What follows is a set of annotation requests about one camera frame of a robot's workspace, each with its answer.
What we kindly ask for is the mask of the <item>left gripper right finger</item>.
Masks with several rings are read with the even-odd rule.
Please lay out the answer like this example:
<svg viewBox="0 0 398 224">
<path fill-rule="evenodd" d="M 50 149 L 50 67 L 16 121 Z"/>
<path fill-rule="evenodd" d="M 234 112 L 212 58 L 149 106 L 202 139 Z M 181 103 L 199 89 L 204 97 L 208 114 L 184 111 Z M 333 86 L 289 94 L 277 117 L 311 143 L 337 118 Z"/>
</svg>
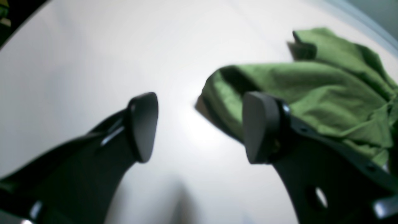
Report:
<svg viewBox="0 0 398 224">
<path fill-rule="evenodd" d="M 245 93 L 243 135 L 249 162 L 275 168 L 299 223 L 397 223 L 397 179 L 292 116 L 283 100 Z"/>
</svg>

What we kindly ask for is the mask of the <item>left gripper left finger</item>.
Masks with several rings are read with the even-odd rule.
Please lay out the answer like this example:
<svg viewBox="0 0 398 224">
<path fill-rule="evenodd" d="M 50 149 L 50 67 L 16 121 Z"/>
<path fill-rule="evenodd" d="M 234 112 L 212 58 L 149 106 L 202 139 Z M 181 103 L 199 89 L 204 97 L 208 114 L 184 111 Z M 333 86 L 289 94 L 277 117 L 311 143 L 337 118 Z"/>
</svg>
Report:
<svg viewBox="0 0 398 224">
<path fill-rule="evenodd" d="M 1 211 L 34 224 L 103 224 L 125 173 L 152 155 L 158 98 L 148 92 L 87 134 L 1 179 Z"/>
</svg>

